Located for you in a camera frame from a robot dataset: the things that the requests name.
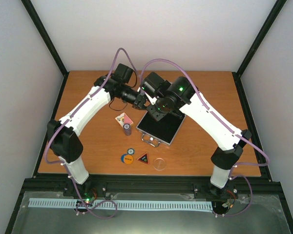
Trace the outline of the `aluminium poker case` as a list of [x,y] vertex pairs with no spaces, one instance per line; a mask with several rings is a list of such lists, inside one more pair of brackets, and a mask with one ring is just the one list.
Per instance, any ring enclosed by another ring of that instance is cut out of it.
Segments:
[[160,121],[156,121],[148,112],[144,114],[136,129],[142,134],[141,140],[153,147],[160,144],[170,146],[175,139],[181,125],[185,120],[182,118],[167,114]]

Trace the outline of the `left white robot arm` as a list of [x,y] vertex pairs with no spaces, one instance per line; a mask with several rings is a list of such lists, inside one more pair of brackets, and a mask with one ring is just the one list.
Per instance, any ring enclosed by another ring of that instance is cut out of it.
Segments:
[[91,193],[92,184],[87,181],[79,139],[84,127],[90,120],[113,99],[119,98],[138,110],[145,110],[149,95],[141,88],[137,91],[128,86],[127,80],[119,75],[108,74],[99,77],[88,94],[68,114],[59,120],[51,119],[47,124],[47,146],[43,157],[48,164],[61,164],[75,184],[75,191],[81,196]]

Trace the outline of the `single blue green chip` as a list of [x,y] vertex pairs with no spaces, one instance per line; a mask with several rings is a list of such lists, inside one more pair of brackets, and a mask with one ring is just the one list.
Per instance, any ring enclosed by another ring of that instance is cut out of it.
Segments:
[[133,148],[129,148],[129,149],[127,150],[127,153],[128,153],[129,155],[133,155],[133,154],[135,153],[135,150],[134,150]]

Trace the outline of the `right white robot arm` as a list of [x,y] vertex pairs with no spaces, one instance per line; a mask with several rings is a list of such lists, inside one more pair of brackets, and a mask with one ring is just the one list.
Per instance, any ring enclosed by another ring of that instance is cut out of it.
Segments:
[[211,156],[214,167],[210,182],[223,189],[251,137],[250,131],[240,130],[228,122],[209,105],[188,77],[178,77],[171,83],[152,72],[142,82],[141,89],[151,102],[147,109],[156,121],[167,114],[186,115],[212,137],[217,148]]

